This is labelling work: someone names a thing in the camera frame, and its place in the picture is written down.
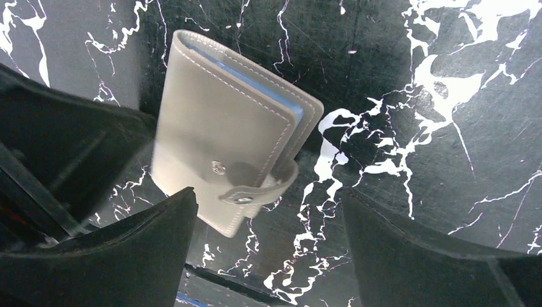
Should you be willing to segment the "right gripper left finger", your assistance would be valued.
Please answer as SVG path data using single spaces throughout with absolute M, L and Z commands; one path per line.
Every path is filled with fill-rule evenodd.
M 48 249 L 1 253 L 2 306 L 173 306 L 198 205 L 190 187 Z

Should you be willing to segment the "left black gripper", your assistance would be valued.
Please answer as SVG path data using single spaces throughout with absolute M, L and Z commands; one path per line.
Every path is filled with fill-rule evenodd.
M 88 219 L 156 126 L 146 113 L 54 90 L 2 65 L 1 249 L 88 233 Z

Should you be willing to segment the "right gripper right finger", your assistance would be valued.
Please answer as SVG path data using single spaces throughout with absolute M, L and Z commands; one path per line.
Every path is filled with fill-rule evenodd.
M 363 306 L 540 306 L 541 257 L 443 234 L 342 197 Z

